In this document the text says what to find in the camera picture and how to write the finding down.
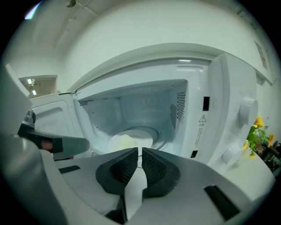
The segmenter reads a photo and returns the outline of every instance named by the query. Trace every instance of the warning triangle symbol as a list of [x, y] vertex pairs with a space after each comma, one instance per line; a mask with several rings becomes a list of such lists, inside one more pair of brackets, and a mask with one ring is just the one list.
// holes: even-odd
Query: warning triangle symbol
[[206, 122], [206, 117], [205, 117], [205, 115], [203, 115], [203, 116], [201, 117], [201, 119], [199, 120], [199, 122]]

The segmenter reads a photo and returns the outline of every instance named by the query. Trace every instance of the white plate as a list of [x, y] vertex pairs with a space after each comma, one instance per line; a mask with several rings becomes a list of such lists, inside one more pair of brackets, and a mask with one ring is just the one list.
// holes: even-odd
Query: white plate
[[123, 150], [123, 146], [128, 146], [127, 148], [137, 147], [139, 151], [139, 156], [141, 156], [141, 148], [146, 147], [150, 148], [152, 146], [153, 139], [152, 136], [145, 131], [140, 130], [128, 130], [123, 131], [119, 134], [114, 135], [108, 142], [108, 152], [116, 152]]

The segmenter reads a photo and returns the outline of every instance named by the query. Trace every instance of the yellow flower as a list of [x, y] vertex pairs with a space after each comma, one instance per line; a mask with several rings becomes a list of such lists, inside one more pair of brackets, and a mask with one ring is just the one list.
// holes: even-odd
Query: yellow flower
[[262, 120], [262, 117], [261, 116], [258, 116], [253, 127], [257, 128], [257, 127], [264, 127], [264, 123], [263, 123], [263, 120]]
[[268, 148], [271, 146], [271, 142], [273, 141], [273, 139], [274, 139], [274, 134], [270, 134], [269, 135], [269, 140], [268, 140]]
[[247, 149], [248, 144], [249, 144], [249, 141], [246, 140], [245, 143], [244, 143], [244, 145], [243, 145], [243, 147], [242, 147], [242, 150], [243, 150], [243, 151]]
[[256, 154], [250, 154], [248, 157], [249, 157], [250, 159], [255, 158], [255, 157], [256, 157]]

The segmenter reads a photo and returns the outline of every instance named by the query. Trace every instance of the fluorescent light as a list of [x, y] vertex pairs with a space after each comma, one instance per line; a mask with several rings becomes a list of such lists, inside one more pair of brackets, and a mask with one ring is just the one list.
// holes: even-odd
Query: fluorescent light
[[37, 9], [37, 7], [39, 6], [40, 3], [41, 2], [39, 2], [36, 6], [34, 6], [32, 8], [32, 10], [29, 11], [29, 13], [25, 16], [25, 19], [32, 19], [32, 17], [34, 16], [34, 13], [35, 13], [35, 11], [36, 11], [36, 9]]
[[190, 59], [179, 59], [179, 62], [191, 62]]

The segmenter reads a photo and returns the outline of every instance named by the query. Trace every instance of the white knob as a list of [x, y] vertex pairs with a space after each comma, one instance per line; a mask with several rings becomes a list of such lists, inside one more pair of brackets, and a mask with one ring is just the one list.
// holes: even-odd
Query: white knob
[[228, 167], [230, 167], [240, 159], [241, 155], [242, 149], [237, 145], [233, 145], [223, 154], [222, 160]]
[[244, 98], [239, 109], [239, 119], [245, 124], [252, 126], [258, 116], [258, 101], [253, 98]]

